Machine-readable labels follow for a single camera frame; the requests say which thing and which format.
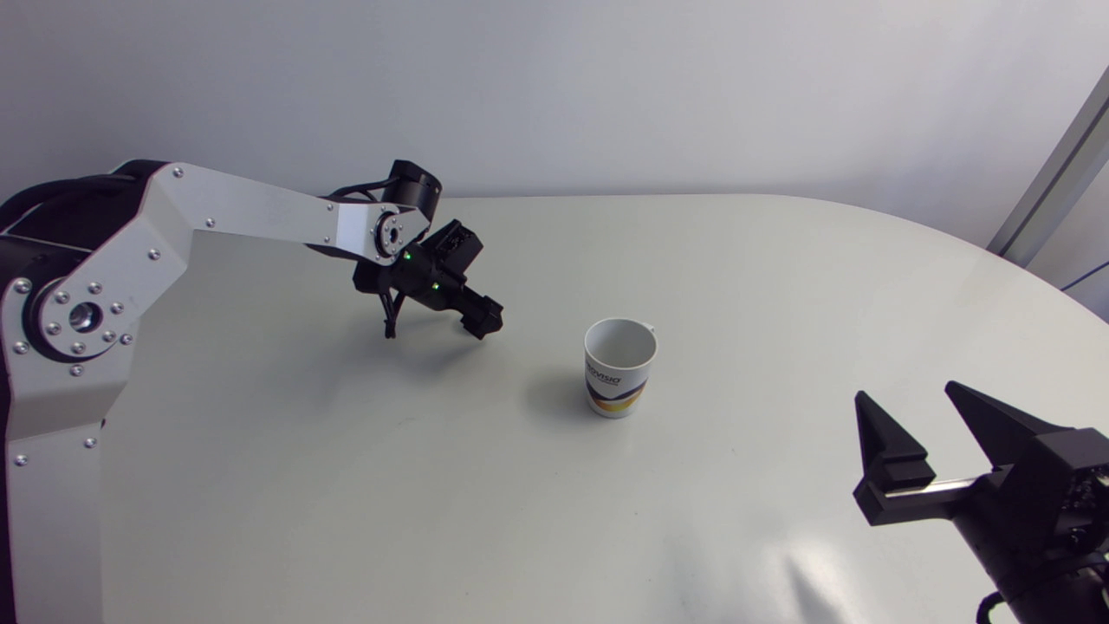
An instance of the printed logo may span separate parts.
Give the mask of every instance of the printed logo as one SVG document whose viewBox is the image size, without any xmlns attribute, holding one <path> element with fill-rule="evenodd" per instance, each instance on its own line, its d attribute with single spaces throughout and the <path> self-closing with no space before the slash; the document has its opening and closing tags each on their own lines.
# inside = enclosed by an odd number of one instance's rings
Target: printed logo
<svg viewBox="0 0 1109 624">
<path fill-rule="evenodd" d="M 609 377 L 594 369 L 592 365 L 590 365 L 589 362 L 586 362 L 586 370 L 589 371 L 589 375 L 593 376 L 593 379 L 596 379 L 601 383 L 607 383 L 609 386 L 620 386 L 620 380 L 623 379 L 623 378 Z"/>
</svg>

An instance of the orange stripe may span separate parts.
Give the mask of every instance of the orange stripe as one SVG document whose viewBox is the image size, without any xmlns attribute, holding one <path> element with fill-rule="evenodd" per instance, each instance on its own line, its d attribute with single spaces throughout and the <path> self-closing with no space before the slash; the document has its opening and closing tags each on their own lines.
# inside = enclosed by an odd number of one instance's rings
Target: orange stripe
<svg viewBox="0 0 1109 624">
<path fill-rule="evenodd" d="M 631 405 L 634 403 L 637 399 L 639 399 L 639 396 L 643 393 L 644 387 L 645 385 L 639 387 L 639 390 L 637 390 L 634 395 L 618 403 L 599 401 L 596 397 L 592 396 L 590 396 L 590 399 L 593 400 L 593 403 L 596 403 L 598 408 L 604 410 L 606 412 L 619 412 L 621 410 L 627 410 L 628 408 L 630 408 Z"/>
</svg>

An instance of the table surface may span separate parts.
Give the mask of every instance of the table surface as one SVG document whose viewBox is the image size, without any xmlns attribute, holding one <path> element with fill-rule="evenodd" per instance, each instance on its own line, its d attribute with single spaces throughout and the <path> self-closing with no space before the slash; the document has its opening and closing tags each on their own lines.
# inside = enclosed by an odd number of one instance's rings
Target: table surface
<svg viewBox="0 0 1109 624">
<path fill-rule="evenodd" d="M 993 586 L 955 528 L 855 507 L 855 392 L 939 479 L 989 469 L 952 379 L 1109 431 L 1107 326 L 922 225 L 772 195 L 451 217 L 505 305 L 482 342 L 414 301 L 386 341 L 353 263 L 197 236 L 104 430 L 109 624 L 969 622 Z M 583 398 L 607 317 L 660 341 L 617 421 Z"/>
</svg>

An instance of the metal frame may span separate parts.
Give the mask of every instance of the metal frame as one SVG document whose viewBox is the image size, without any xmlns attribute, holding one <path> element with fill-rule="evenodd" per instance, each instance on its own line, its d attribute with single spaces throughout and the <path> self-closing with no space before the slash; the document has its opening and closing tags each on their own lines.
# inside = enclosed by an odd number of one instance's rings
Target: metal frame
<svg viewBox="0 0 1109 624">
<path fill-rule="evenodd" d="M 1027 266 L 1109 161 L 1109 68 L 986 247 Z"/>
<path fill-rule="evenodd" d="M 410 206 L 344 203 L 172 163 L 150 177 L 138 214 L 70 274 L 6 284 L 4 485 L 17 621 L 102 623 L 96 437 L 130 375 L 140 317 L 184 273 L 194 231 L 302 242 L 389 265 L 429 225 Z M 100 310 L 95 331 L 71 326 L 81 304 Z"/>
</svg>

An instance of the robotic arm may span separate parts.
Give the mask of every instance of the robotic arm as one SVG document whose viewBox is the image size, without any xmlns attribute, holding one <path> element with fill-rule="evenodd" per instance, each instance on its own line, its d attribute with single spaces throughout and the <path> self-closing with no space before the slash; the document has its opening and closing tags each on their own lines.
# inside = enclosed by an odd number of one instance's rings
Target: robotic arm
<svg viewBox="0 0 1109 624">
<path fill-rule="evenodd" d="M 461 311 L 482 339 L 501 328 L 501 305 L 466 285 L 481 242 L 458 221 L 425 239 L 440 190 L 406 161 L 381 182 L 326 197 L 132 161 L 0 205 L 0 623 L 102 622 L 96 438 L 126 383 L 139 320 L 184 273 L 193 232 L 301 242 L 356 260 L 355 286 L 379 296 L 388 338 L 411 297 Z"/>
<path fill-rule="evenodd" d="M 994 470 L 933 483 L 924 450 L 865 392 L 855 397 L 863 480 L 855 501 L 872 525 L 950 520 L 1024 624 L 1107 624 L 1109 440 L 1058 427 L 965 386 L 947 396 Z"/>
</svg>

